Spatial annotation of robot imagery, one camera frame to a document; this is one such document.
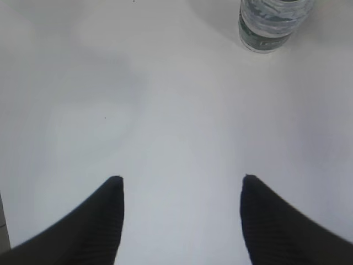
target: clear plastic bottle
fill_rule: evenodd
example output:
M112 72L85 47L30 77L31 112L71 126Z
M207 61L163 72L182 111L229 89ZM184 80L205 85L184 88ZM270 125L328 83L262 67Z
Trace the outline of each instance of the clear plastic bottle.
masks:
M256 52L271 52L282 46L307 18L315 0L242 0L239 34Z

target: white surface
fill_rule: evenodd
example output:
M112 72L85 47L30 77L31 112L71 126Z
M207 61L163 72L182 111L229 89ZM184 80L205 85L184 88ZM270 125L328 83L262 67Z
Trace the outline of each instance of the white surface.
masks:
M240 44L239 2L0 2L12 246L115 174L120 265L250 264L245 173L353 241L353 4L319 1L285 47L259 55Z

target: tabletop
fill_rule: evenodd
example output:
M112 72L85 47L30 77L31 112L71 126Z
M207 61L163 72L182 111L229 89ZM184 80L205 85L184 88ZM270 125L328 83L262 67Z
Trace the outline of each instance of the tabletop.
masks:
M246 173L353 241L353 3L317 1L267 55L242 46L239 6L0 1L0 189L12 246L121 175L118 264L250 264Z

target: water bottle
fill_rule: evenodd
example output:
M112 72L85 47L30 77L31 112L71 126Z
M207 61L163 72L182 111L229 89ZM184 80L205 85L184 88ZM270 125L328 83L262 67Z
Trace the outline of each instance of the water bottle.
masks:
M315 0L242 0L239 35L252 51L267 53L282 46L308 17Z

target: plastic bottle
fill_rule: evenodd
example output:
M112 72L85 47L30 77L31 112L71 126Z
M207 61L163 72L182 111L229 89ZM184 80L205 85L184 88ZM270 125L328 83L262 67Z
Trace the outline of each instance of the plastic bottle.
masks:
M282 46L308 17L315 0L242 0L239 34L252 51L267 53Z

